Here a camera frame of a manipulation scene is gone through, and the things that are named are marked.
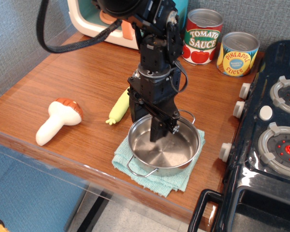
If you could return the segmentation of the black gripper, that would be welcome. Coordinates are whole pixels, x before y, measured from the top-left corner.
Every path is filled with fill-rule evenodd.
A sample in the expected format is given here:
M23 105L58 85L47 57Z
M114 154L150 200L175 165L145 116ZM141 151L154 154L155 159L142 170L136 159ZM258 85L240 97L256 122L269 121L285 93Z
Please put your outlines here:
M149 120L150 141L156 142L168 133L179 132L177 121L180 114L174 103L180 92L181 71L168 67L161 72L152 72L139 67L128 78L130 88L129 108L133 126L140 126Z

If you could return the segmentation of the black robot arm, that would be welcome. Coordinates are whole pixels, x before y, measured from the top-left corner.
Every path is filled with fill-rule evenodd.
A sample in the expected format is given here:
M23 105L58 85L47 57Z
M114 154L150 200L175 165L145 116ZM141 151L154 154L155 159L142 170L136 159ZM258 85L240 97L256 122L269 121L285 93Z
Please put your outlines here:
M183 41L179 15L172 0L95 0L107 15L129 22L135 30L140 63L128 79L133 122L151 114L150 141L179 130L175 96L180 87Z

